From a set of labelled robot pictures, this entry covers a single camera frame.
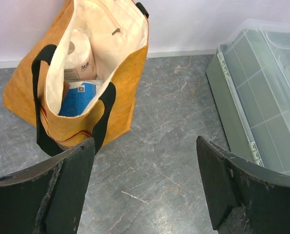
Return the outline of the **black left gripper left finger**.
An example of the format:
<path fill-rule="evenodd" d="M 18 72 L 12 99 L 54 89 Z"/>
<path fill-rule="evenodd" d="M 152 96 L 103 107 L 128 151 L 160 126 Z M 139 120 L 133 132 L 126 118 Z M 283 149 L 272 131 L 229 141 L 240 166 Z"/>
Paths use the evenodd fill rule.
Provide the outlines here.
<path fill-rule="evenodd" d="M 95 156 L 88 138 L 50 159 L 0 177 L 0 234 L 75 234 Z"/>

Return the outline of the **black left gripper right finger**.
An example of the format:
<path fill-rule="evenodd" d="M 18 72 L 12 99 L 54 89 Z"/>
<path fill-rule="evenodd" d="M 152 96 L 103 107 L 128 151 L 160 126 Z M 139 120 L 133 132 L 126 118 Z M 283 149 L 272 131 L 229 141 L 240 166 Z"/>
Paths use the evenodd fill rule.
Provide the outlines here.
<path fill-rule="evenodd" d="M 199 136 L 198 164 L 212 228 L 220 234 L 290 234 L 290 176 Z"/>

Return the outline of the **green toolbox with clear lid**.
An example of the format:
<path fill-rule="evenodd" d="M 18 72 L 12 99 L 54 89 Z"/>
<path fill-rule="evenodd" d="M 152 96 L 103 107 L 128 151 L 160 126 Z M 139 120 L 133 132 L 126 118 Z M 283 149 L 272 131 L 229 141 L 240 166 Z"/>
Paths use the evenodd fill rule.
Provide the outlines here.
<path fill-rule="evenodd" d="M 229 150 L 290 176 L 290 24 L 244 21 L 206 75 Z"/>

